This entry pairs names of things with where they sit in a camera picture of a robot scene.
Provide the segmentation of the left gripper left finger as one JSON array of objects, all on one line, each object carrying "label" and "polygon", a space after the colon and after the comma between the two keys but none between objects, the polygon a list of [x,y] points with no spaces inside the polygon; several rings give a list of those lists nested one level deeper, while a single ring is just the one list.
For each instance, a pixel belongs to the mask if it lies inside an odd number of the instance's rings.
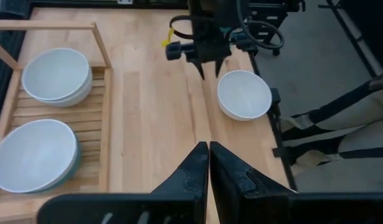
[{"label": "left gripper left finger", "polygon": [[208,145],[199,142],[150,193],[59,195],[42,205],[37,212],[37,223],[204,223],[208,168]]}]

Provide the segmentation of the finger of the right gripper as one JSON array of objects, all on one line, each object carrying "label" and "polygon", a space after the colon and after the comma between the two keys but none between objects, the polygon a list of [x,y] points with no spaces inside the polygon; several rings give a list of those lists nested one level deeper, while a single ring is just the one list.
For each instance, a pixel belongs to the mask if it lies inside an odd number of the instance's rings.
[{"label": "finger of the right gripper", "polygon": [[205,79],[205,74],[204,74],[202,63],[200,62],[200,60],[194,59],[193,64],[197,68],[197,70],[198,70],[202,80],[204,80]]},{"label": "finger of the right gripper", "polygon": [[220,70],[221,70],[221,66],[224,62],[224,58],[217,58],[215,60],[215,75],[216,75],[216,78],[219,77],[219,73],[220,73]]}]

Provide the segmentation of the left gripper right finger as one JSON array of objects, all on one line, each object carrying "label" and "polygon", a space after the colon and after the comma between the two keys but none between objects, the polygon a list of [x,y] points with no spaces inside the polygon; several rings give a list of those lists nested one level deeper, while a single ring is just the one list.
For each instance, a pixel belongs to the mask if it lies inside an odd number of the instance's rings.
[{"label": "left gripper right finger", "polygon": [[221,223],[383,223],[383,193],[296,193],[216,141],[210,172]]}]

